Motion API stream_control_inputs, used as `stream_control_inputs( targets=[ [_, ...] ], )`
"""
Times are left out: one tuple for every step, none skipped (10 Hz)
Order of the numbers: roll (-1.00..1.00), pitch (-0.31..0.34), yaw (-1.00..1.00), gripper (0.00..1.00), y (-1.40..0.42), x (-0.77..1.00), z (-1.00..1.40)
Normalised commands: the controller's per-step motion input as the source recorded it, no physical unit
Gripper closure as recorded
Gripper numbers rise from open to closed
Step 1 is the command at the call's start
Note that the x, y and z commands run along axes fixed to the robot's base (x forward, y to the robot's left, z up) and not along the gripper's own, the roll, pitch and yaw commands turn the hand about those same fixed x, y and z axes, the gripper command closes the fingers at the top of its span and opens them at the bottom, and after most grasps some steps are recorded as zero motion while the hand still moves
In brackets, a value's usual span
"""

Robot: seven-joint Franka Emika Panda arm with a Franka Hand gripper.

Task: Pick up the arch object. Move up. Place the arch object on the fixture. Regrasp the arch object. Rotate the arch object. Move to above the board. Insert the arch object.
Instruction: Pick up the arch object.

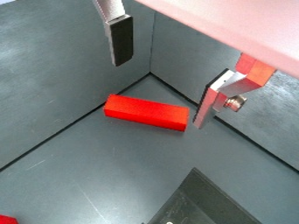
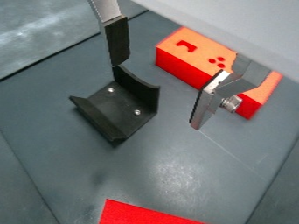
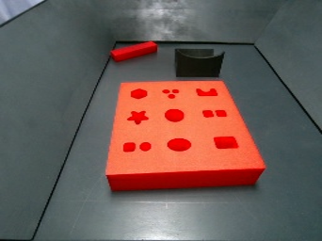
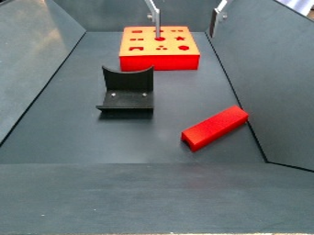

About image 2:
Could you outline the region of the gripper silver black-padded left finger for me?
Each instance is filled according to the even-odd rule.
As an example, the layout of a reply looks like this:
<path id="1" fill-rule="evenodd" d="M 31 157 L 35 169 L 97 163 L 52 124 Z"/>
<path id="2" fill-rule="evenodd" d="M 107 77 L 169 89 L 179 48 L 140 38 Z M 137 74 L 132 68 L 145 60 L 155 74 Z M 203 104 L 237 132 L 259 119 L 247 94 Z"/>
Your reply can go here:
<path id="1" fill-rule="evenodd" d="M 120 12 L 117 0 L 88 0 L 99 22 L 100 33 L 107 40 L 107 51 L 112 67 L 129 57 L 127 16 Z"/>

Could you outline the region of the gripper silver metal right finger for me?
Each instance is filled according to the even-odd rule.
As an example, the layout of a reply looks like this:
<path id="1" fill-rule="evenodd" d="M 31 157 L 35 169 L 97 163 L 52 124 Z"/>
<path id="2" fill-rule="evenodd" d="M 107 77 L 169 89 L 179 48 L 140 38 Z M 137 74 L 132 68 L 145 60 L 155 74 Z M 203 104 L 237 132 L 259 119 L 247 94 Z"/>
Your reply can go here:
<path id="1" fill-rule="evenodd" d="M 231 69 L 232 73 L 219 70 L 200 89 L 189 118 L 189 124 L 196 130 L 208 121 L 221 103 L 259 87 L 271 74 L 268 67 L 241 54 L 237 54 Z"/>

